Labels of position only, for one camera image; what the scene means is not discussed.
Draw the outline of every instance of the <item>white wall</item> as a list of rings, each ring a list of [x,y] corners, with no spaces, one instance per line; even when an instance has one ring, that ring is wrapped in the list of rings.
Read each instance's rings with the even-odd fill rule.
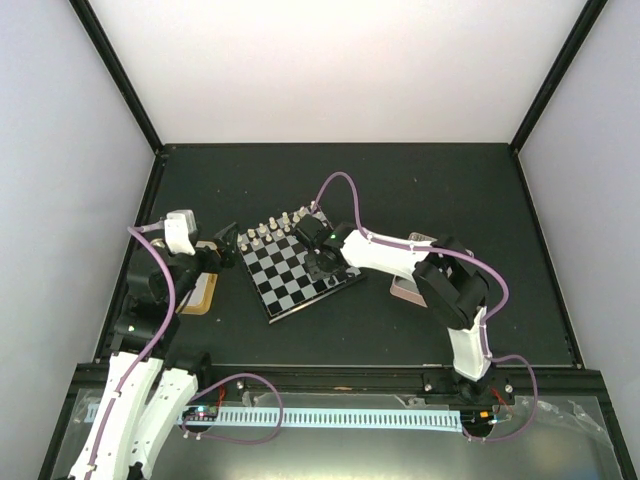
[[[0,2],[0,478],[37,478],[152,153],[69,2]]]
[[[92,0],[172,142],[509,142],[585,0]]]
[[[640,2],[610,0],[522,152],[587,365],[640,472]]]

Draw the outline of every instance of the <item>purple cable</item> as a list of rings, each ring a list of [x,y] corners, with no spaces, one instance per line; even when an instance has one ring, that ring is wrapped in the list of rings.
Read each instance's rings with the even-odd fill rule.
[[[358,231],[363,237],[369,238],[369,235],[371,235],[370,241],[373,243],[377,243],[379,245],[384,245],[387,247],[400,248],[402,250],[409,250],[409,251],[411,250],[410,245],[405,245],[405,244],[393,242],[390,240],[376,238],[375,233],[370,232],[369,230],[367,230],[362,226],[362,223],[360,221],[360,200],[358,199],[358,189],[356,188],[356,184],[354,183],[353,179],[345,172],[334,172],[331,175],[329,175],[329,177],[324,181],[324,183],[322,184],[322,187],[320,187],[320,191],[318,192],[318,195],[316,196],[316,200],[315,200],[312,212],[320,207],[320,199],[322,198],[322,195],[324,194],[325,189],[336,177],[342,177],[346,179],[347,182],[349,182],[349,186],[351,187],[351,194],[353,195],[353,208],[354,208],[356,226],[358,227]],[[507,301],[509,300],[509,286],[507,285],[507,282],[505,281],[505,279],[496,270],[494,270],[493,267],[478,260],[477,258],[471,257],[469,255],[465,255],[464,253],[456,252],[454,250],[448,250],[445,248],[427,247],[427,246],[414,246],[413,251],[436,253],[439,255],[448,255],[450,257],[459,258],[460,260],[464,260],[466,262],[469,262],[475,265],[478,268],[481,268],[482,270],[487,272],[489,275],[491,275],[496,280],[496,282],[498,282],[498,284],[502,288],[502,299],[498,302],[498,304],[495,307],[489,310],[489,312],[484,316],[484,318],[480,320],[480,327],[482,327],[482,330],[481,330],[482,335],[480,337],[481,345],[482,345],[482,353],[485,357],[490,358],[489,339],[487,338],[486,323],[487,323],[487,320],[489,320],[489,318],[493,317],[496,313],[502,310],[502,307],[504,307]],[[510,435],[507,435],[505,437],[495,438],[495,439],[486,439],[484,440],[486,442],[498,442],[502,440],[509,440],[519,436],[522,432],[524,432],[527,428],[529,428],[529,426],[531,425],[531,423],[535,418],[536,409],[538,408],[538,383],[536,381],[536,376],[535,376],[535,373],[533,372],[533,368],[531,368],[531,365],[529,364],[529,362],[527,362],[527,360],[524,357],[520,355],[515,355],[515,354],[491,359],[491,361],[494,363],[503,363],[509,360],[519,360],[527,367],[527,370],[529,370],[529,374],[531,375],[531,382],[533,384],[533,399],[534,399],[533,409],[531,412],[531,416],[529,417],[527,422],[520,429],[518,429],[518,431]],[[473,437],[469,435],[469,433],[466,430],[464,430],[464,434],[471,440],[482,440],[482,439],[478,439],[477,437]]]
[[[531,424],[536,418],[536,411],[538,409],[538,382],[536,380],[536,375],[533,372],[533,368],[531,367],[531,364],[525,360],[524,357],[516,354],[505,355],[504,357],[500,357],[500,358],[494,358],[493,362],[504,363],[504,362],[508,362],[509,360],[518,360],[522,362],[525,367],[527,367],[527,370],[529,370],[529,375],[531,375],[531,386],[533,387],[533,407],[531,407],[531,415],[529,415],[529,418],[527,419],[527,421],[518,430],[516,430],[513,433],[510,433],[509,435],[505,435],[504,437],[498,437],[498,438],[474,437],[467,431],[466,428],[462,427],[462,433],[470,441],[482,442],[482,443],[497,443],[505,440],[515,440],[520,435],[522,435],[527,428],[531,426]]]
[[[153,248],[153,245],[151,245],[151,243],[149,243],[147,239],[144,238],[141,233],[139,233],[139,230],[147,231],[145,230],[147,227],[137,227],[137,228],[128,227],[127,231],[131,234],[131,236],[133,236],[136,240],[138,240],[142,244],[142,246],[149,251],[149,253],[155,259],[155,261],[158,262],[158,266],[160,267],[160,270],[162,270],[162,273],[164,274],[164,278],[167,280],[167,288],[169,289],[169,307],[167,308],[167,314],[164,318],[164,321],[162,322],[162,325],[158,329],[158,332],[151,339],[151,341],[142,349],[142,351],[138,354],[138,356],[133,361],[133,363],[129,366],[127,371],[124,372],[124,375],[122,375],[122,377],[120,378],[120,381],[118,382],[118,385],[114,390],[115,393],[120,393],[122,386],[127,381],[127,378],[129,378],[129,375],[131,375],[131,372],[133,372],[133,369],[136,368],[136,365],[138,365],[144,358],[147,357],[147,355],[149,355],[149,353],[151,353],[151,350],[153,350],[153,347],[155,347],[156,343],[158,343],[158,341],[162,338],[162,335],[164,335],[164,332],[167,330],[167,328],[169,327],[169,324],[171,323],[171,319],[173,318],[173,312],[176,309],[176,291],[173,285],[173,278],[171,278],[171,272],[169,272],[169,267],[167,267],[167,264],[164,263],[164,260],[162,259],[160,254],[156,251],[156,249]],[[96,439],[93,442],[93,447],[91,448],[91,454],[89,455],[89,465],[95,465],[96,458],[98,457],[98,449],[100,448],[100,442],[102,442],[102,436],[104,435],[104,430],[105,430],[105,427],[107,426],[107,421],[109,420],[109,416],[111,415],[111,411],[113,410],[113,405],[115,402],[116,402],[116,399],[112,398],[111,400],[109,400],[109,403],[107,404],[107,408],[105,409],[104,416],[100,421],[100,426],[98,427],[98,431],[96,433]],[[92,473],[93,473],[93,470],[89,470],[85,474],[84,480],[90,480]]]
[[[371,234],[372,235],[371,242],[373,243],[377,243],[378,245],[384,245],[387,247],[400,248],[402,250],[409,250],[409,251],[411,250],[411,247],[409,245],[377,238],[375,233],[370,232],[369,230],[367,230],[362,226],[362,223],[360,221],[360,200],[358,199],[358,189],[356,188],[356,184],[353,182],[353,179],[345,172],[334,172],[331,175],[329,175],[329,178],[327,178],[324,181],[324,183],[322,184],[322,187],[320,187],[320,191],[318,192],[318,195],[316,196],[316,200],[313,206],[313,211],[315,211],[320,206],[320,199],[322,198],[322,195],[324,194],[325,189],[336,177],[343,177],[344,179],[347,180],[347,182],[349,182],[349,185],[351,186],[356,226],[358,227],[358,231],[363,237],[368,238],[368,235]],[[468,263],[471,263],[472,265],[475,265],[478,268],[481,268],[482,270],[487,272],[489,275],[491,275],[496,280],[496,282],[498,282],[498,284],[500,285],[500,288],[502,288],[502,299],[500,300],[500,302],[498,302],[498,304],[495,307],[489,310],[487,314],[480,320],[480,328],[481,328],[480,339],[481,339],[482,353],[485,356],[488,356],[489,355],[489,339],[487,338],[486,323],[487,323],[487,320],[489,320],[496,313],[502,310],[502,307],[504,307],[507,301],[509,300],[509,286],[507,285],[507,282],[505,281],[505,279],[491,266],[478,260],[477,258],[471,257],[469,255],[465,255],[464,253],[456,252],[454,250],[448,250],[446,248],[427,247],[427,246],[414,246],[413,251],[436,253],[440,255],[447,255],[450,257],[459,258],[460,260],[464,260]]]
[[[208,394],[209,392],[212,392],[213,390],[220,388],[222,385],[224,385],[227,382],[230,382],[232,380],[236,380],[238,378],[253,378],[254,380],[258,380],[262,383],[264,383],[267,387],[269,387],[269,390],[271,390],[274,395],[276,396],[276,400],[278,401],[278,409],[279,409],[279,413],[278,413],[278,422],[276,423],[275,428],[271,431],[271,433],[265,437],[259,438],[258,440],[241,440],[239,438],[231,438],[231,437],[223,437],[220,435],[207,435],[207,434],[199,434],[201,438],[208,438],[211,440],[222,440],[224,442],[230,442],[230,443],[236,443],[238,445],[259,445],[261,443],[266,443],[269,440],[273,439],[276,435],[278,435],[278,433],[280,433],[280,427],[282,426],[282,420],[284,419],[284,405],[282,404],[282,397],[280,397],[280,394],[278,393],[278,391],[276,390],[276,387],[273,386],[273,384],[271,382],[269,382],[269,380],[267,380],[266,378],[261,377],[260,375],[255,375],[253,373],[237,373],[235,375],[231,375],[227,378],[223,378],[222,380],[220,380],[217,383],[214,383],[213,385],[211,385],[208,388],[205,388],[204,390],[202,390],[201,392],[197,393],[196,395],[194,395],[191,400],[189,400],[189,402],[193,402],[194,400],[197,400],[201,397],[204,397],[206,394]],[[180,427],[182,428],[182,431],[185,433],[185,435],[193,435],[193,436],[198,436],[198,434],[195,434],[193,432],[189,432],[187,430],[187,425],[186,422],[192,417],[187,417],[182,421],[182,424],[180,425]]]

